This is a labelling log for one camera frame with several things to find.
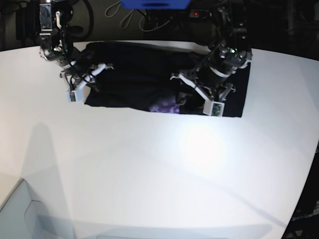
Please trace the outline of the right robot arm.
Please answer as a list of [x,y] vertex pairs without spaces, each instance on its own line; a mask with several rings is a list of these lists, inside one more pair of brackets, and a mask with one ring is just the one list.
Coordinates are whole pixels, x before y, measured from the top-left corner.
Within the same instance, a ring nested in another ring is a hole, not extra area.
[[112,64],[98,61],[98,51],[86,47],[80,51],[74,46],[83,28],[71,25],[76,0],[41,0],[39,3],[40,53],[48,62],[61,67],[59,77],[64,79],[70,91],[87,86],[95,92],[102,90],[98,75]]

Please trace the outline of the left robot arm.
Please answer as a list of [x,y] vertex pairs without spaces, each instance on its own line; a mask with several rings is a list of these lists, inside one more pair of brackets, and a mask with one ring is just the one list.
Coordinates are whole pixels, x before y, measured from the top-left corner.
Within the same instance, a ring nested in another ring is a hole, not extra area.
[[236,88],[227,80],[252,60],[248,42],[246,1],[220,0],[211,10],[216,35],[209,52],[191,69],[180,70],[172,79],[192,87],[204,100],[225,102]]

